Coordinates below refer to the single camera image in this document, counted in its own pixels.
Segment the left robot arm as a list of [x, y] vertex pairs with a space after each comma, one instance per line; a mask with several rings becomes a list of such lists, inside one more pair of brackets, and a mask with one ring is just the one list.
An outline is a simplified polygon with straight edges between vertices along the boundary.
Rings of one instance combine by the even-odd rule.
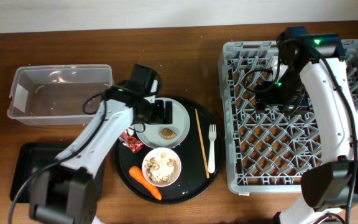
[[172, 107], [155, 96], [161, 76], [136, 64], [130, 79], [97, 94], [99, 108], [81, 134], [54, 160], [34, 170], [12, 199], [7, 221], [29, 191], [29, 216], [41, 223], [100, 223], [95, 177], [119, 136], [133, 124], [170, 124]]

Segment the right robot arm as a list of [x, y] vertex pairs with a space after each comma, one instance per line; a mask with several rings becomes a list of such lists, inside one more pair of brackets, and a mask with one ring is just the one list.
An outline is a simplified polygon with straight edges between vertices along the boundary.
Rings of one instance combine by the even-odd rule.
[[288, 27], [277, 37], [272, 81], [255, 88], [256, 109], [279, 106], [295, 112], [308, 96], [321, 140], [321, 164], [301, 177], [301, 196], [278, 212], [275, 223], [322, 223], [358, 205], [358, 119], [347, 82], [345, 51], [337, 34], [309, 34]]

